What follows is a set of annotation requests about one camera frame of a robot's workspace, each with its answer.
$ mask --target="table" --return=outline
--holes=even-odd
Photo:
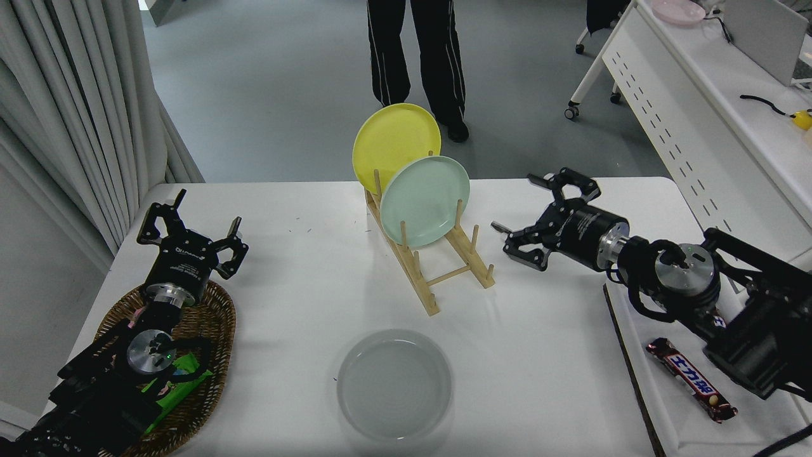
[[[702,240],[672,181],[598,183],[594,205],[628,217],[633,233]],[[432,455],[652,454],[603,297],[605,276],[557,254],[547,272],[527,268],[501,252],[503,235],[488,227],[532,224],[552,202],[544,189],[525,180],[471,182],[462,226],[470,234],[481,225],[477,248],[495,263],[496,285],[483,289],[468,273],[444,281],[433,288],[441,311],[428,317],[357,182],[159,185],[145,202],[170,201],[182,187],[188,228],[219,238],[241,215],[250,249],[230,280],[212,276],[237,309],[234,352],[217,409],[177,455],[355,455],[334,377],[356,342],[389,328],[424,333],[449,361],[447,436]],[[155,260],[155,246],[136,244],[139,225],[72,355]],[[459,261],[445,242],[421,249],[427,277]]]
[[[703,228],[717,227],[812,269],[812,150],[803,132],[757,102],[810,104],[729,45],[718,21],[692,28],[633,0],[572,96],[608,67]]]

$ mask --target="person's leg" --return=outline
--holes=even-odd
[[[406,0],[367,0],[366,3],[372,92],[383,106],[403,102],[411,88],[400,44],[405,11]]]
[[[460,61],[453,0],[412,0],[423,88],[437,121],[460,125],[465,113],[465,80]]]

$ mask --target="wicker basket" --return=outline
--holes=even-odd
[[[96,332],[96,338],[121,319],[131,319],[132,313],[143,306],[138,289],[133,289],[107,312]],[[149,435],[143,436],[123,456],[167,455],[200,430],[217,406],[226,385],[235,327],[236,313],[231,297],[216,282],[209,281],[201,303],[196,307],[184,308],[183,319],[172,330],[172,337],[209,338],[212,344],[209,370],[214,375],[201,382]],[[99,455],[112,457],[112,454],[105,451],[100,451]]]

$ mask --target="black shoe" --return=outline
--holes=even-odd
[[[470,133],[468,126],[462,120],[455,120],[454,122],[438,121],[440,124],[448,127],[448,139],[455,143],[462,143],[468,139]]]

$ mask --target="white curtain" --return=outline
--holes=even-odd
[[[136,0],[0,0],[0,167],[100,266],[161,182],[202,182]]]

